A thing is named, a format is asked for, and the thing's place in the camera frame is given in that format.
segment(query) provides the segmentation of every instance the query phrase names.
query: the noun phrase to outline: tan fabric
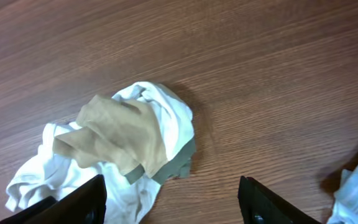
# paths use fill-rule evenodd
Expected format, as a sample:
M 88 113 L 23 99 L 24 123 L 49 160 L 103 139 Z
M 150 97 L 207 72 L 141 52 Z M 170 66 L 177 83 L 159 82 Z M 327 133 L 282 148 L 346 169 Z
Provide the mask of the tan fabric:
M 76 122 L 83 128 L 56 136 L 53 151 L 74 158 L 82 168 L 108 161 L 126 175 L 140 163 L 152 177 L 168 162 L 158 121 L 146 103 L 96 95 Z

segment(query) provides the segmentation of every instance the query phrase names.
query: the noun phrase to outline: brown wood grain surface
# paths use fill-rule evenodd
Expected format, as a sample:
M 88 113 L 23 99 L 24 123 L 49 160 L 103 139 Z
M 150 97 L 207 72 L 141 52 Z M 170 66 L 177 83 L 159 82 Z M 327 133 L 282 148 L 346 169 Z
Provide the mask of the brown wood grain surface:
M 241 223 L 241 175 L 325 222 L 358 164 L 358 1 L 0 1 L 0 219 L 45 123 L 140 80 L 190 105 L 198 150 L 145 223 Z

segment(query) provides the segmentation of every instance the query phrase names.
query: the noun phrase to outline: black object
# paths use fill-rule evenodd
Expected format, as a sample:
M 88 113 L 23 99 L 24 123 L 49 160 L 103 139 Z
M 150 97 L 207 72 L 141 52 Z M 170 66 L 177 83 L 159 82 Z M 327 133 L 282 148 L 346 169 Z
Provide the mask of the black object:
M 106 197 L 104 177 L 97 175 L 61 201 L 47 197 L 18 214 L 0 221 L 0 224 L 103 223 Z
M 251 177 L 241 177 L 238 198 L 245 224 L 320 224 Z

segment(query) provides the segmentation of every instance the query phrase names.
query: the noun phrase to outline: brown floor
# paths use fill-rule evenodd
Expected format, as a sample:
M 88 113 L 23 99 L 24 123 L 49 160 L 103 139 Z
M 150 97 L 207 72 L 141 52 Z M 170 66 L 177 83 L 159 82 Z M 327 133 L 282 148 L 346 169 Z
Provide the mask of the brown floor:
M 358 1 L 0 1 L 0 219 L 44 124 L 139 80 L 191 106 L 198 145 L 146 223 L 241 223 L 241 175 L 324 222 L 358 163 Z

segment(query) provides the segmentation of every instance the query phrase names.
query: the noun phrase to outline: wooden surface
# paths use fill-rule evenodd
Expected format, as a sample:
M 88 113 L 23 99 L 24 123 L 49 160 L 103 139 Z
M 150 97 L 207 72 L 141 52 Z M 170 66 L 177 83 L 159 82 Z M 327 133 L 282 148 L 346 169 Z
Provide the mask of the wooden surface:
M 241 223 L 241 175 L 325 222 L 358 164 L 358 1 L 0 1 L 0 219 L 44 124 L 139 80 L 191 106 L 198 146 L 145 223 Z

